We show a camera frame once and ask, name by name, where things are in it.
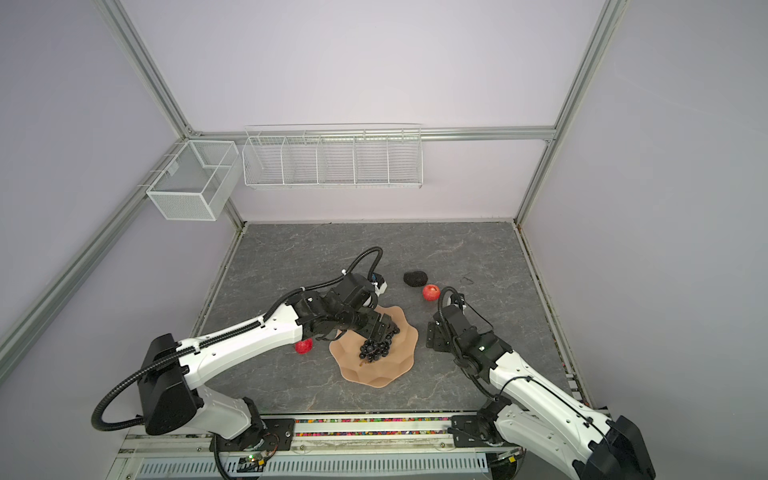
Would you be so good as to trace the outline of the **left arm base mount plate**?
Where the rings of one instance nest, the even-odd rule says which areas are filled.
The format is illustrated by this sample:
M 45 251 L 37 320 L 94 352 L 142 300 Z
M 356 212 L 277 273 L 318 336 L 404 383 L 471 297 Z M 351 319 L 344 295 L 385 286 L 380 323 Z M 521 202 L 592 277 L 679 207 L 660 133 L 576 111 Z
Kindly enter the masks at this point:
M 291 417 L 267 418 L 263 426 L 251 427 L 235 439 L 211 440 L 209 451 L 217 447 L 220 453 L 246 451 L 288 451 L 294 438 L 296 421 Z

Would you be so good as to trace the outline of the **small white mesh basket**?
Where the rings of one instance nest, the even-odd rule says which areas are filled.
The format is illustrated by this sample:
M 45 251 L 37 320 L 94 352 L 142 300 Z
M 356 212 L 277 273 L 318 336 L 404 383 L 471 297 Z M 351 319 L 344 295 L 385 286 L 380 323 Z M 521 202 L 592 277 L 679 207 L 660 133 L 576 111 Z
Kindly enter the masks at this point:
M 149 185 L 147 195 L 167 220 L 215 221 L 242 170 L 235 142 L 188 140 Z

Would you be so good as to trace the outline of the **red fake apple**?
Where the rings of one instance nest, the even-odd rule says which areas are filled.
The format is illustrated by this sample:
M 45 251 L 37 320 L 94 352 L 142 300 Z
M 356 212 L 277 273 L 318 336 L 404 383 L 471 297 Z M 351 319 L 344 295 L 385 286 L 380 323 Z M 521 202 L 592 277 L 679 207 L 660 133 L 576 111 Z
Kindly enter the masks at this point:
M 308 354 L 313 349 L 314 342 L 311 338 L 294 344 L 294 350 L 299 355 Z
M 437 301 L 440 295 L 441 290 L 437 285 L 427 284 L 422 289 L 422 296 L 428 302 Z

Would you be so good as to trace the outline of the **dark fake avocado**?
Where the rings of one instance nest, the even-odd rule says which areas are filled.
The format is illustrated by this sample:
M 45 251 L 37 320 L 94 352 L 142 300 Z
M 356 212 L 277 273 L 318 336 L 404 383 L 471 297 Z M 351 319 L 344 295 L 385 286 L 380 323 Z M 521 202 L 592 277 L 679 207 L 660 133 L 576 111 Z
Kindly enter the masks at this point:
M 423 270 L 411 270 L 403 274 L 403 282 L 409 287 L 421 288 L 428 284 L 429 277 Z

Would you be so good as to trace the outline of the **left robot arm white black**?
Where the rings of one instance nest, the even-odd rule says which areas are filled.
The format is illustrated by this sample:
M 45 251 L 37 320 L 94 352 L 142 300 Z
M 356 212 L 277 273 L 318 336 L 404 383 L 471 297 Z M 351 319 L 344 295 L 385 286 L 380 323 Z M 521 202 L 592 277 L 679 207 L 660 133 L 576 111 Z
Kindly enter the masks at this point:
M 189 428 L 213 435 L 229 451 L 261 447 L 268 434 L 255 402 L 207 387 L 226 370 L 278 347 L 315 339 L 336 341 L 354 332 L 374 342 L 399 329 L 376 307 L 387 289 L 383 277 L 345 272 L 329 282 L 279 297 L 265 313 L 233 327 L 177 341 L 155 338 L 141 368 L 96 405 L 91 425 L 109 432 L 141 426 L 148 435 Z

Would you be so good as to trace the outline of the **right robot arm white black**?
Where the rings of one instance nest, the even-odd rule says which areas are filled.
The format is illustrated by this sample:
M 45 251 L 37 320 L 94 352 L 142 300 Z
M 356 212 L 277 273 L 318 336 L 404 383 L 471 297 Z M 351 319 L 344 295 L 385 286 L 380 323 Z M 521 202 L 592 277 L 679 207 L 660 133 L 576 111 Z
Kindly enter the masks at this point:
M 463 294 L 446 287 L 429 326 L 429 348 L 452 354 L 487 397 L 478 411 L 488 443 L 508 442 L 535 454 L 570 479 L 653 479 L 656 471 L 639 427 L 612 418 L 564 392 L 492 330 L 465 315 Z

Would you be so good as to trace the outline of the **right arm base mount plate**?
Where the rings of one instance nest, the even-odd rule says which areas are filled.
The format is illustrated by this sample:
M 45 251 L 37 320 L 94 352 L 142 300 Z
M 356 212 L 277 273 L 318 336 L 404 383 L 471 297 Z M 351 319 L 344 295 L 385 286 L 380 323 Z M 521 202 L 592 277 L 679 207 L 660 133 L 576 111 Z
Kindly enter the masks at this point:
M 516 448 L 517 444 L 504 440 L 493 422 L 478 414 L 459 414 L 450 417 L 447 432 L 458 448 Z

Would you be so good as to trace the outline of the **dark purple fake grape bunch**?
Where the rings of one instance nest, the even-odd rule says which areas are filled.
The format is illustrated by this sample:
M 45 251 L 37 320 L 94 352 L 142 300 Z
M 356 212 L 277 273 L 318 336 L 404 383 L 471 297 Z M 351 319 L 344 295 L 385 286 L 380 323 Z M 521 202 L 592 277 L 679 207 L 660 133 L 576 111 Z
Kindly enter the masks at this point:
M 390 333 L 387 333 L 383 340 L 373 341 L 365 340 L 359 349 L 359 359 L 361 363 L 373 363 L 389 355 L 393 339 L 400 333 L 400 329 L 395 327 Z

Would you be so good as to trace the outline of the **beige wavy fruit bowl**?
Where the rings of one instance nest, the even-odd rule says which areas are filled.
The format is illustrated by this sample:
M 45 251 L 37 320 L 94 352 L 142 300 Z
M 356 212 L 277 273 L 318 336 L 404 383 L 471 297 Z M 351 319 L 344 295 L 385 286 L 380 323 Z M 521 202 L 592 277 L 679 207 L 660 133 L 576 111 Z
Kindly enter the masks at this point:
M 344 379 L 373 388 L 383 388 L 412 369 L 419 334 L 408 322 L 401 307 L 379 306 L 376 311 L 389 315 L 400 329 L 400 332 L 394 335 L 386 357 L 374 362 L 360 359 L 359 349 L 364 343 L 364 338 L 354 332 L 347 333 L 340 340 L 331 343 L 329 351 Z

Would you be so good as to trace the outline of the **aluminium front rail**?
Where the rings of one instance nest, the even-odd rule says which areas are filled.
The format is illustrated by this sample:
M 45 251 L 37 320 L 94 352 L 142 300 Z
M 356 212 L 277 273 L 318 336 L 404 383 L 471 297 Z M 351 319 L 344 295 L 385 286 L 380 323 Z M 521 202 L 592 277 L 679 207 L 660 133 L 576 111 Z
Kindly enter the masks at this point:
M 556 426 L 515 404 L 504 406 L 497 414 L 484 409 L 480 412 L 267 416 L 263 421 L 275 417 L 291 417 L 296 421 L 291 448 L 273 452 L 350 453 L 354 449 L 376 448 L 403 452 L 448 451 L 458 448 L 447 429 L 450 417 L 459 414 L 478 414 L 493 422 L 502 438 L 517 447 L 567 461 L 576 457 L 585 460 L 591 454 L 589 445 L 598 444 L 608 432 L 608 424 L 600 423 L 598 414 L 589 412 L 581 404 Z M 212 439 L 210 433 L 194 433 L 189 429 L 160 436 L 130 433 L 119 452 L 125 455 L 160 451 L 205 453 L 210 452 Z M 235 453 L 257 452 L 273 453 Z

